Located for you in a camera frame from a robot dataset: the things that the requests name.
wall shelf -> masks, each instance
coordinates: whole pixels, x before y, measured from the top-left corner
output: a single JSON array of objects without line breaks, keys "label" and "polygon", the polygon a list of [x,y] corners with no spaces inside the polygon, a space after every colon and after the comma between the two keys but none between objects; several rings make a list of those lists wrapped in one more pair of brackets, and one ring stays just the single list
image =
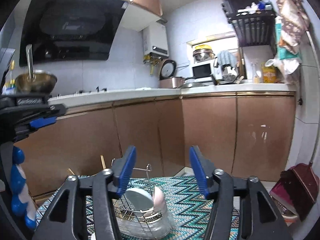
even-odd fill
[{"label": "wall shelf", "polygon": [[232,24],[240,47],[270,45],[276,54],[275,18],[274,10],[261,10],[254,14],[238,13],[238,9],[249,6],[252,1],[260,0],[223,0],[222,10],[228,23]]}]

yellow lid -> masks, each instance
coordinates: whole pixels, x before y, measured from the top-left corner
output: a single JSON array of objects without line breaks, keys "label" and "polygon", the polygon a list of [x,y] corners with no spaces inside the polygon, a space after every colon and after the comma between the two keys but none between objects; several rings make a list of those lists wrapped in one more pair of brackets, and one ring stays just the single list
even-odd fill
[{"label": "yellow lid", "polygon": [[196,46],[195,49],[211,49],[212,50],[211,46],[206,44]]}]

black range hood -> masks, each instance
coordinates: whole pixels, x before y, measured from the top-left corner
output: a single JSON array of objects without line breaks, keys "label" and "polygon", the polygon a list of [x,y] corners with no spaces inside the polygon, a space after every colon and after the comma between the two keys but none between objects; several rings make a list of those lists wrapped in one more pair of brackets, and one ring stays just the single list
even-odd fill
[{"label": "black range hood", "polygon": [[126,4],[121,0],[31,0],[22,29],[19,65],[107,60]]}]

blue gripper pad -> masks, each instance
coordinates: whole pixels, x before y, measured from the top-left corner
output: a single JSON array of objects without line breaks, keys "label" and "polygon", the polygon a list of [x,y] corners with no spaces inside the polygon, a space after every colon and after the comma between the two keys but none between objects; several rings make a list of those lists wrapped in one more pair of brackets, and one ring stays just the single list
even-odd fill
[{"label": "blue gripper pad", "polygon": [[31,127],[39,129],[41,127],[48,126],[50,124],[56,123],[56,117],[49,117],[49,118],[39,118],[30,122]]},{"label": "blue gripper pad", "polygon": [[24,153],[18,147],[13,147],[12,151],[12,163],[13,164],[21,164],[24,162]]},{"label": "blue gripper pad", "polygon": [[10,187],[13,194],[20,194],[24,187],[24,184],[26,183],[25,174],[23,173],[23,171],[23,174],[21,174],[18,167],[20,166],[14,164],[11,168]]},{"label": "blue gripper pad", "polygon": [[214,164],[202,156],[198,146],[190,147],[189,160],[195,174],[200,193],[205,199],[210,200],[210,193],[213,191],[211,188],[214,184]]},{"label": "blue gripper pad", "polygon": [[26,226],[31,229],[35,230],[36,229],[36,221],[32,220],[31,218],[28,217],[27,213],[24,216],[24,221],[26,223]]},{"label": "blue gripper pad", "polygon": [[127,190],[136,158],[137,152],[135,146],[129,146],[123,157],[114,160],[112,164],[113,184],[117,187],[116,195],[119,198]]},{"label": "blue gripper pad", "polygon": [[17,194],[12,195],[11,209],[13,214],[15,214],[17,217],[22,217],[25,214],[27,206],[28,202],[22,203]]}]

countertop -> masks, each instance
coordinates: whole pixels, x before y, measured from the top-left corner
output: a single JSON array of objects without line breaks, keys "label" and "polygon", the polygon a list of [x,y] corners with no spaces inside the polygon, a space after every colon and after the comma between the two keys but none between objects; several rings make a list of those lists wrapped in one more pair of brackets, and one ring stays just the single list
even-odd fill
[{"label": "countertop", "polygon": [[151,98],[164,96],[179,96],[191,94],[204,94],[215,92],[241,92],[241,91],[296,91],[295,85],[288,84],[232,84],[220,86],[205,86],[190,89],[124,89],[101,92],[91,92],[78,95],[67,95],[49,99],[49,105],[64,104],[67,108],[113,102],[135,98]]}]

